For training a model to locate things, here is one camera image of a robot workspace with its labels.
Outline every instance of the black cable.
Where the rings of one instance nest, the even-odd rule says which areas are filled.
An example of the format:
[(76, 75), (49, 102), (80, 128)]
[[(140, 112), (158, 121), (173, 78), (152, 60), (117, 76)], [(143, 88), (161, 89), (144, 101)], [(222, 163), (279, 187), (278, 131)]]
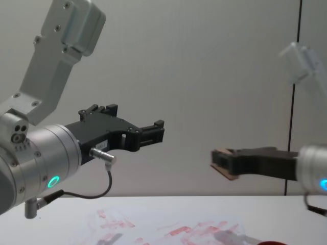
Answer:
[(327, 210), (326, 209), (323, 209), (323, 208), (318, 208), (318, 207), (314, 207), (314, 206), (311, 206), (308, 202), (308, 195), (309, 193), (306, 193), (305, 196), (304, 196), (304, 199), (305, 199), (305, 205), (307, 207), (307, 209), (311, 212), (314, 212), (314, 213), (317, 213), (317, 214), (320, 214), (322, 216), (326, 216), (327, 214)]
[(56, 191), (55, 193), (52, 193), (50, 195), (46, 195), (43, 199), (46, 201), (47, 204), (50, 204), (54, 200), (62, 197), (64, 194), (63, 190)]
[(97, 198), (101, 198), (103, 196), (105, 196), (111, 189), (112, 186), (112, 175), (111, 172), (108, 172), (108, 176), (109, 176), (109, 186), (108, 188), (104, 191), (104, 193), (100, 194), (100, 195), (94, 195), (94, 196), (87, 196), (87, 195), (80, 195), (80, 194), (76, 194), (76, 193), (72, 193), (72, 192), (66, 192), (64, 191), (64, 195), (71, 195), (73, 197), (77, 197), (77, 198), (83, 198), (83, 199), (97, 199)]

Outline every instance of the table surface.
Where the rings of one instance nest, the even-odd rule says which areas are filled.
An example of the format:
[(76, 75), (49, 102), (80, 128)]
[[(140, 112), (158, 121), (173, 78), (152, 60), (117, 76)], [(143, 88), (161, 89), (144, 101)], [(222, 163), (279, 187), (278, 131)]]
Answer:
[[(312, 197), (327, 207), (327, 197)], [(240, 217), (247, 236), (288, 245), (325, 245), (327, 218), (306, 210), (303, 197), (131, 197), (83, 200), (62, 198), (24, 218), (24, 205), (0, 216), (0, 244), (66, 244), (85, 218), (99, 209), (138, 205), (168, 212), (204, 212)]]

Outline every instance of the white wall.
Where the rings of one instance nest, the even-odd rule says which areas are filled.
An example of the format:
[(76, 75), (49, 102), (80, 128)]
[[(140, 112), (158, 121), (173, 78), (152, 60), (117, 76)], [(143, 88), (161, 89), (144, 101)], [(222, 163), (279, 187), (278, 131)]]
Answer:
[[(1, 101), (19, 88), (50, 3), (0, 2)], [(299, 1), (95, 3), (107, 15), (98, 46), (42, 125), (77, 121), (94, 103), (118, 104), (119, 117), (137, 126), (166, 121), (162, 144), (112, 152), (111, 195), (283, 194), (283, 180), (229, 182), (209, 163), (214, 148), (287, 149), (292, 88), (277, 54), (296, 38)], [(94, 194), (107, 181), (93, 161), (58, 188)]]
[[(327, 67), (327, 1), (303, 2), (300, 43), (315, 50)], [(293, 133), (291, 150), (298, 151), (304, 144), (327, 143), (327, 101), (313, 96), (317, 89), (310, 84), (296, 86), (294, 100)], [(297, 182), (290, 182), (288, 193), (299, 193)]]

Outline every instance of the blue led light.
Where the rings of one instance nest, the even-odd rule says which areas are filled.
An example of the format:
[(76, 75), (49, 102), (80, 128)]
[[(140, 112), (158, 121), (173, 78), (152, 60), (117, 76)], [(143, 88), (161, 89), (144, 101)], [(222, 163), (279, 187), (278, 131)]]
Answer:
[(320, 186), (322, 189), (327, 190), (327, 179), (323, 179), (320, 181)]
[(52, 177), (52, 179), (50, 179), (49, 183), (48, 183), (48, 188), (52, 188), (54, 187), (60, 180), (59, 176), (54, 176)]

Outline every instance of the robotic arm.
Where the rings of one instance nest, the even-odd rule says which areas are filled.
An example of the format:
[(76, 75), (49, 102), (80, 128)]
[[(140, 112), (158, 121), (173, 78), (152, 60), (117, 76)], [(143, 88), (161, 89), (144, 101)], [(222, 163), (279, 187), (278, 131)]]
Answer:
[(66, 192), (36, 196), (86, 162), (104, 160), (111, 178), (116, 157), (107, 151), (136, 152), (162, 142), (162, 120), (139, 128), (117, 117), (117, 105), (93, 105), (79, 111), (76, 123), (29, 132), (29, 124), (39, 124), (56, 109), (73, 65), (93, 52), (105, 20), (90, 0), (53, 0), (20, 90), (0, 105), (0, 215), (26, 202), (25, 215), (34, 218)]
[[(280, 56), (292, 84), (310, 83), (317, 88), (315, 95), (327, 98), (327, 72), (311, 48), (291, 43)], [(327, 210), (310, 206), (307, 201), (309, 193), (327, 194), (327, 145), (306, 145), (299, 153), (278, 151), (274, 147), (215, 150), (211, 166), (229, 180), (235, 180), (239, 175), (256, 174), (298, 181), (307, 193), (307, 208), (327, 215)]]

